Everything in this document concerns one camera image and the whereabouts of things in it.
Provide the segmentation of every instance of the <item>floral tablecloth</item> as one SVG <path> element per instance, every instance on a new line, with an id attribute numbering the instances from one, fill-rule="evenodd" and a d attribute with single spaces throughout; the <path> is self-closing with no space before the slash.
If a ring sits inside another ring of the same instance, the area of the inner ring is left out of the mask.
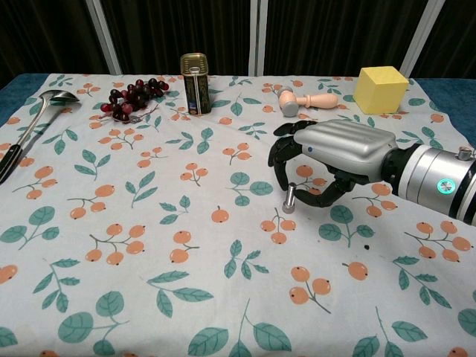
<path id="1" fill-rule="evenodd" d="M 99 110 L 151 76 L 52 74 L 0 129 L 5 153 L 49 106 L 0 185 L 0 356 L 473 356 L 475 229 L 359 186 L 330 208 L 284 192 L 274 129 L 352 120 L 419 142 L 468 146 L 411 81 L 397 113 L 363 115 L 350 77 L 213 77 L 213 110 L 186 113 L 180 76 L 123 125 Z M 284 118 L 276 91 L 332 92 L 338 108 Z M 290 179 L 332 176 L 303 155 Z"/>

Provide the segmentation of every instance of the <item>tin can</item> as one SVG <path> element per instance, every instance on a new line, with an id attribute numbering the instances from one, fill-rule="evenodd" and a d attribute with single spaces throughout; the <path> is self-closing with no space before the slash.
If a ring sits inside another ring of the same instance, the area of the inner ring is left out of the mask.
<path id="1" fill-rule="evenodd" d="M 180 57 L 180 71 L 185 81 L 188 112 L 191 115 L 211 112 L 207 57 L 204 54 L 184 54 Z"/>

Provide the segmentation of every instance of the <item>blue table surface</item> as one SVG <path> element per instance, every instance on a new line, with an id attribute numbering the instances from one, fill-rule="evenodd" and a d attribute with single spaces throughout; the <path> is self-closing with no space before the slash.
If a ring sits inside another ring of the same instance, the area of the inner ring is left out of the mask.
<path id="1" fill-rule="evenodd" d="M 0 90 L 0 126 L 45 82 L 48 74 L 20 74 Z M 453 126 L 476 147 L 476 80 L 416 79 Z"/>

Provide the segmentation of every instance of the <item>can label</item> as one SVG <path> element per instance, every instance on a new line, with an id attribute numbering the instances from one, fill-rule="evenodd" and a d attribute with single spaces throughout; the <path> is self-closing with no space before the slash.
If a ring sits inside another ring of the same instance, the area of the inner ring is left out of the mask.
<path id="1" fill-rule="evenodd" d="M 188 112 L 191 115 L 202 115 L 211 112 L 207 75 L 184 76 L 184 81 Z"/>

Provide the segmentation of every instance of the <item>grape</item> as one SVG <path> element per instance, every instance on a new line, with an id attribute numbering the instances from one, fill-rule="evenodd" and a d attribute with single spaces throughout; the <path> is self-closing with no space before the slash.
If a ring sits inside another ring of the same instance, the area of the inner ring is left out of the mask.
<path id="1" fill-rule="evenodd" d="M 157 86 L 157 80 L 155 78 L 149 79 L 149 86 L 155 88 Z"/>
<path id="2" fill-rule="evenodd" d="M 111 96 L 113 96 L 114 98 L 120 98 L 120 92 L 117 89 L 112 89 Z"/>
<path id="3" fill-rule="evenodd" d="M 112 110 L 111 104 L 103 103 L 103 104 L 101 104 L 100 109 L 101 109 L 101 111 L 104 112 L 104 113 L 110 112 L 110 111 Z"/>
<path id="4" fill-rule="evenodd" d="M 122 105 L 122 112 L 124 114 L 127 114 L 127 115 L 131 114 L 132 113 L 132 106 L 128 103 L 123 104 Z"/>

